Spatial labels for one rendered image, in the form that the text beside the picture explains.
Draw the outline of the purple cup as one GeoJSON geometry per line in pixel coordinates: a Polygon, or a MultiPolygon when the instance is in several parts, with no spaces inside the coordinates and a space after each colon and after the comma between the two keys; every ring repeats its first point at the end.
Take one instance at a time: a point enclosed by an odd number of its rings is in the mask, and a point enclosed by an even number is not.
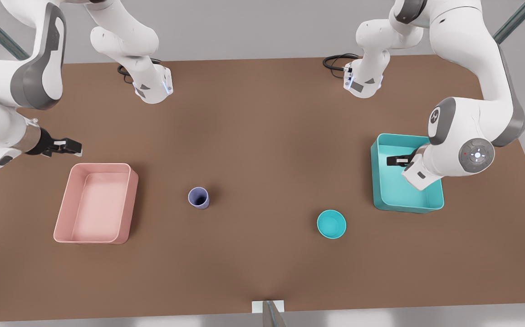
{"type": "Polygon", "coordinates": [[[197,209],[206,209],[210,205],[210,197],[205,188],[192,188],[188,193],[188,202],[197,209]]]}

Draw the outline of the teal bowl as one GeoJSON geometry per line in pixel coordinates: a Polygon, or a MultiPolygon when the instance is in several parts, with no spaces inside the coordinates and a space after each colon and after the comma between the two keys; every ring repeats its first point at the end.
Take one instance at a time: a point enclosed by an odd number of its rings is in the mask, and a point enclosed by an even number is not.
{"type": "Polygon", "coordinates": [[[329,209],[318,216],[317,227],[325,238],[337,239],[346,232],[347,221],[339,211],[329,209]]]}

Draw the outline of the pink rectangular box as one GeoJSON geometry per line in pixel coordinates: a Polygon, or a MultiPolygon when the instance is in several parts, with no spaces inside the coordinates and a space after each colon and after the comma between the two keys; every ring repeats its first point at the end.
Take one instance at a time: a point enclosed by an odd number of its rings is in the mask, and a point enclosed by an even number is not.
{"type": "Polygon", "coordinates": [[[124,244],[138,174],[127,163],[78,163],[68,177],[53,238],[58,243],[124,244]]]}

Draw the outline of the teal rectangular box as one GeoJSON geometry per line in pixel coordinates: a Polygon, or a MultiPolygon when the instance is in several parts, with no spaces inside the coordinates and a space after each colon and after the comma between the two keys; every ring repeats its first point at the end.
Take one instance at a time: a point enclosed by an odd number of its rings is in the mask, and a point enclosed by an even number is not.
{"type": "Polygon", "coordinates": [[[403,166],[388,166],[387,157],[410,155],[428,143],[425,136],[379,134],[371,147],[373,203],[377,209],[402,213],[430,213],[442,209],[442,183],[437,180],[423,191],[402,176],[403,166]]]}

